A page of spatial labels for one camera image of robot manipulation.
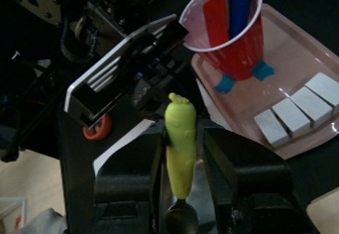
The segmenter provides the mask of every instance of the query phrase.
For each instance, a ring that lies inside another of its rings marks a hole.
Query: plastic tray
[[[192,67],[232,130],[288,159],[335,137],[339,132],[337,114],[277,148],[268,144],[254,116],[288,97],[319,71],[339,81],[339,58],[266,4],[261,6],[261,26],[262,59],[274,69],[274,74],[264,81],[253,77],[240,80],[232,91],[224,94],[214,89],[221,73],[198,55],[193,55]]]

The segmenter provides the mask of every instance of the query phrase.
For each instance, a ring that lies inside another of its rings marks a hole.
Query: blue straw
[[[229,0],[229,39],[246,27],[252,0]]]

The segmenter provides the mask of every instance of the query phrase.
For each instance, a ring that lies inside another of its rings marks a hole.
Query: red plastic cup
[[[225,43],[210,47],[204,19],[202,4],[206,0],[190,0],[180,16],[180,24],[189,34],[184,46],[196,52],[208,64],[234,80],[252,76],[252,68],[262,58],[262,37],[260,23],[261,0],[252,0],[246,27]]]

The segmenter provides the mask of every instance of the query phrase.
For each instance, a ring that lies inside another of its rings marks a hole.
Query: white sugar cube
[[[332,107],[307,87],[301,87],[289,99],[311,119],[313,128],[329,119]]]
[[[296,138],[309,132],[311,121],[288,98],[277,102],[270,109],[285,125],[290,138]]]
[[[305,86],[332,106],[333,114],[339,112],[339,82],[319,72],[305,83]]]
[[[286,132],[269,109],[257,114],[253,119],[269,144],[274,148],[288,142],[289,137]]]

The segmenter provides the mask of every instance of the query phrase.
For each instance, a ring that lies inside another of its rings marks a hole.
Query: black cable
[[[61,53],[62,53],[64,57],[70,62],[73,62],[73,63],[86,63],[93,57],[93,52],[94,52],[96,43],[97,43],[97,30],[94,30],[94,32],[90,35],[89,49],[88,49],[86,55],[84,57],[80,57],[80,56],[74,55],[69,51],[69,49],[66,47],[68,34],[69,34],[69,20],[68,20],[68,18],[65,18],[64,30],[62,30],[62,34],[61,34]]]

